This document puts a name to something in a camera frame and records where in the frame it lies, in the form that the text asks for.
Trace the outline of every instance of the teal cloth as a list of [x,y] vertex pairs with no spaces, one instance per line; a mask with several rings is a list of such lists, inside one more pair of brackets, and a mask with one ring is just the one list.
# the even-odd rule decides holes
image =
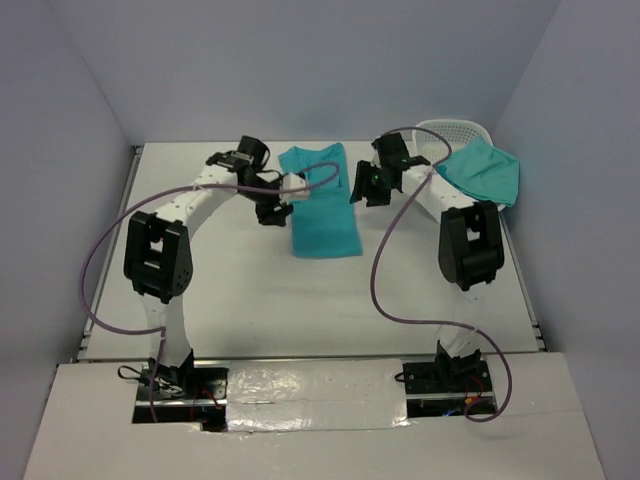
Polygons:
[[518,197],[520,162],[481,137],[471,140],[436,170],[451,185],[478,200],[512,207]]
[[[295,202],[291,215],[293,254],[300,258],[339,258],[362,255],[353,205],[349,203],[349,173],[344,146],[335,143],[323,150],[293,147],[280,155],[285,173],[299,172],[317,163],[335,162],[339,175],[311,191],[309,200]],[[309,183],[331,176],[332,167],[306,172]]]

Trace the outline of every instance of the laundry basket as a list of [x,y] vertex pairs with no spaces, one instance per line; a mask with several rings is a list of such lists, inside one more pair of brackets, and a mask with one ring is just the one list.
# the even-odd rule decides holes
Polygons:
[[[489,132],[481,125],[468,120],[425,120],[416,127],[427,128],[442,135],[451,144],[454,152],[476,137],[482,137],[489,145],[493,145]],[[440,140],[419,130],[413,131],[413,146],[417,155],[422,155],[431,162],[440,160],[447,154],[447,147]]]

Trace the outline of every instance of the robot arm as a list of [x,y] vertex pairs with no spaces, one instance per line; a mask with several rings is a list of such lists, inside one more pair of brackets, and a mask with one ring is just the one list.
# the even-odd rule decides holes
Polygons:
[[[202,224],[224,202],[240,193],[256,203],[262,225],[285,225],[293,211],[291,200],[308,198],[308,191],[275,195],[238,191],[234,188],[203,188],[209,184],[255,187],[263,190],[306,186],[301,176],[287,174],[266,180],[260,174],[267,147],[243,137],[237,151],[216,153],[196,178],[193,191],[177,195],[155,212],[135,213],[128,227],[125,276],[140,294],[149,328],[166,328],[164,353],[158,376],[177,386],[184,384],[193,368],[193,351],[184,326],[183,293],[193,276],[190,242]],[[151,337],[150,363],[160,338]]]
[[[504,264],[497,206],[468,197],[434,172],[424,157],[411,157],[400,133],[377,138],[373,148],[373,160],[358,163],[351,202],[366,198],[367,207],[388,205],[392,190],[411,196],[431,174],[415,201],[440,223],[438,263],[452,284],[453,321],[475,325],[489,284]],[[442,326],[438,339],[437,361],[448,376],[463,375],[479,364],[472,330]]]

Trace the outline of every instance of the white wall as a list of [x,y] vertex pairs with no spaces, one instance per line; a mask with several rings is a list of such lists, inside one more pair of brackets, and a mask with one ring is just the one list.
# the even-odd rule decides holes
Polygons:
[[44,0],[3,3],[0,64],[0,478],[13,480],[56,362],[78,347],[81,257],[115,214],[131,154]]
[[640,3],[563,0],[494,131],[522,159],[509,224],[609,480],[638,478]]
[[51,0],[130,139],[492,126],[559,0]]

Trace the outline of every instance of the purple cable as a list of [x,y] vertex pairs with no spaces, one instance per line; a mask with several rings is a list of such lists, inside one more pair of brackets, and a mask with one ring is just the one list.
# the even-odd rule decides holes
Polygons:
[[483,337],[487,342],[489,342],[489,345],[491,345],[491,347],[498,354],[498,357],[500,357],[500,360],[504,364],[505,371],[507,372],[507,393],[505,395],[504,402],[502,402],[502,405],[500,406],[500,408],[498,408],[498,410],[496,410],[496,412],[494,414],[492,414],[492,415],[490,415],[488,417],[484,417],[484,418],[474,418],[471,415],[469,415],[469,410],[471,408],[473,408],[474,406],[478,405],[479,403],[484,403],[484,402],[490,401],[490,398],[488,398],[488,397],[487,398],[482,398],[481,397],[478,400],[475,400],[475,401],[471,402],[470,404],[468,404],[465,407],[464,416],[468,420],[471,420],[472,422],[476,422],[476,423],[490,422],[491,420],[494,420],[494,419],[498,418],[505,411],[505,409],[507,408],[507,405],[509,404],[509,401],[511,400],[511,393],[512,393],[512,390],[513,390],[513,376],[511,374],[511,368],[509,367],[509,362],[507,361],[507,357],[505,357],[505,355],[502,352],[502,350],[500,350],[500,348],[498,347],[498,344],[489,335],[487,335],[482,330],[478,330],[473,325],[468,325],[466,323],[460,323],[460,322],[451,322],[451,321],[446,321],[446,320],[411,320],[411,319],[407,319],[407,318],[396,317],[394,315],[391,315],[390,313],[387,313],[382,308],[382,306],[380,305],[380,302],[378,301],[378,295],[376,293],[376,276],[378,274],[378,266],[380,264],[380,258],[382,257],[382,251],[384,250],[384,247],[387,245],[387,242],[389,241],[389,237],[391,236],[391,233],[393,232],[393,230],[396,228],[396,225],[398,225],[398,222],[400,221],[402,216],[409,209],[409,206],[413,203],[413,201],[416,199],[416,197],[420,194],[420,192],[424,189],[424,187],[427,186],[427,184],[431,180],[431,177],[433,176],[433,172],[435,170],[435,167],[438,166],[438,164],[440,164],[440,163],[444,162],[445,160],[447,160],[451,156],[451,153],[452,153],[451,145],[449,144],[449,142],[447,142],[447,140],[445,138],[443,138],[442,136],[438,135],[436,132],[432,132],[431,130],[428,130],[426,128],[421,128],[421,127],[401,127],[401,128],[395,128],[393,130],[390,130],[390,131],[384,133],[383,135],[386,135],[388,133],[397,133],[397,132],[401,132],[401,131],[404,131],[404,130],[418,130],[418,131],[425,132],[425,133],[428,133],[430,135],[433,135],[434,137],[436,137],[437,139],[439,139],[440,141],[442,141],[445,144],[445,146],[447,147],[448,153],[444,158],[442,158],[441,160],[438,160],[437,162],[435,162],[432,165],[433,169],[427,174],[427,177],[418,186],[416,191],[411,194],[411,196],[406,201],[406,203],[402,206],[402,208],[400,208],[400,211],[393,218],[393,220],[391,221],[391,224],[389,225],[389,227],[387,228],[386,232],[384,233],[384,235],[382,237],[382,240],[380,241],[380,245],[378,246],[378,251],[376,252],[376,255],[375,255],[374,259],[373,259],[373,265],[371,266],[371,277],[370,277],[370,280],[369,280],[369,292],[371,293],[371,301],[373,302],[373,306],[376,308],[378,313],[380,313],[380,315],[382,315],[383,317],[385,317],[385,318],[387,318],[389,320],[392,320],[394,322],[403,323],[403,324],[406,324],[406,325],[443,325],[443,326],[464,328],[466,330],[471,330],[471,331],[476,332],[478,335]]
[[176,188],[171,188],[169,190],[165,190],[163,192],[156,193],[154,195],[151,195],[148,198],[145,198],[144,200],[139,201],[138,203],[136,203],[132,207],[130,207],[127,210],[125,210],[122,214],[120,214],[114,220],[114,222],[111,224],[111,226],[102,234],[102,236],[98,239],[98,241],[89,250],[89,253],[87,254],[87,256],[86,256],[86,258],[85,258],[85,260],[84,260],[84,262],[82,264],[82,268],[80,269],[80,278],[79,278],[79,281],[78,281],[78,296],[80,297],[80,306],[84,310],[85,314],[93,321],[93,323],[95,323],[99,327],[102,327],[105,330],[107,330],[109,332],[112,332],[112,333],[117,333],[119,335],[133,335],[133,336],[150,335],[150,334],[153,334],[153,333],[159,333],[160,336],[161,336],[160,343],[158,344],[158,354],[156,355],[156,361],[154,362],[153,369],[151,370],[151,378],[150,378],[150,381],[149,381],[149,385],[150,385],[150,388],[149,388],[149,410],[151,411],[151,417],[153,418],[153,421],[155,423],[158,423],[158,417],[156,416],[156,412],[155,412],[155,409],[153,407],[153,384],[154,384],[156,375],[158,374],[158,364],[160,363],[160,359],[162,358],[162,353],[164,351],[165,334],[166,334],[167,329],[165,327],[154,327],[154,328],[147,328],[147,329],[144,329],[144,330],[127,330],[126,328],[114,327],[113,325],[109,325],[108,323],[105,323],[102,320],[100,320],[96,316],[96,314],[91,311],[91,306],[89,305],[89,302],[87,301],[87,296],[86,296],[86,293],[84,291],[84,285],[85,285],[85,281],[86,281],[86,277],[87,277],[87,271],[89,269],[89,264],[91,263],[91,260],[93,259],[94,255],[96,254],[96,251],[98,250],[98,248],[100,247],[102,242],[104,242],[105,239],[109,236],[109,234],[125,218],[127,218],[129,215],[131,215],[136,210],[138,210],[140,207],[143,207],[143,206],[147,205],[148,203],[153,202],[154,200],[158,200],[159,198],[163,198],[163,197],[166,197],[168,195],[173,195],[173,194],[176,194],[176,193],[190,192],[190,191],[197,190],[197,189],[238,190],[238,191],[243,191],[243,192],[265,193],[265,194],[268,194],[268,195],[281,195],[283,193],[298,193],[298,192],[303,192],[303,191],[306,191],[306,190],[313,190],[315,188],[321,187],[322,185],[326,185],[331,180],[336,178],[338,176],[338,174],[340,173],[340,166],[335,162],[318,163],[316,165],[313,165],[312,167],[307,168],[306,170],[308,171],[308,170],[312,170],[314,168],[321,168],[321,167],[333,167],[335,169],[335,172],[333,172],[328,178],[322,180],[321,182],[314,183],[313,185],[307,185],[307,186],[301,187],[301,188],[291,188],[291,189],[288,189],[288,190],[268,190],[268,189],[265,189],[265,188],[246,187],[246,186],[243,186],[243,185],[231,185],[231,184],[224,184],[224,183],[207,183],[207,184],[202,184],[202,185],[197,185],[197,186],[196,185],[187,185],[187,186],[184,186],[184,187],[176,187]]

